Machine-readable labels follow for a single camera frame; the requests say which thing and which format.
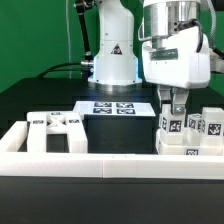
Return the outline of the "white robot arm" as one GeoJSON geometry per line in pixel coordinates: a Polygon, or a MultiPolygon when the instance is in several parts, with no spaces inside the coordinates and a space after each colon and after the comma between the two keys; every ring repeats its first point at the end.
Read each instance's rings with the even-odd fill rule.
{"type": "Polygon", "coordinates": [[[134,16],[120,0],[76,0],[83,34],[85,60],[93,67],[88,83],[108,90],[138,86],[142,79],[158,86],[171,112],[181,114],[188,92],[210,81],[211,54],[217,49],[199,22],[201,0],[140,0],[143,18],[138,29],[134,16]],[[93,55],[84,13],[97,8],[100,48],[93,55]]]}

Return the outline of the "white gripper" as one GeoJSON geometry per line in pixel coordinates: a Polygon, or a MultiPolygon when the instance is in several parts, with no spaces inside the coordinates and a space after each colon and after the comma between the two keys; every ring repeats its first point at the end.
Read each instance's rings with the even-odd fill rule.
{"type": "Polygon", "coordinates": [[[153,49],[151,41],[142,44],[145,79],[149,83],[161,84],[157,86],[160,106],[171,104],[173,115],[185,113],[188,89],[205,88],[210,81],[210,55],[206,35],[203,35],[203,45],[199,52],[196,51],[198,44],[198,27],[170,36],[163,50],[153,49]],[[170,86],[173,86],[172,99],[170,86]]]}

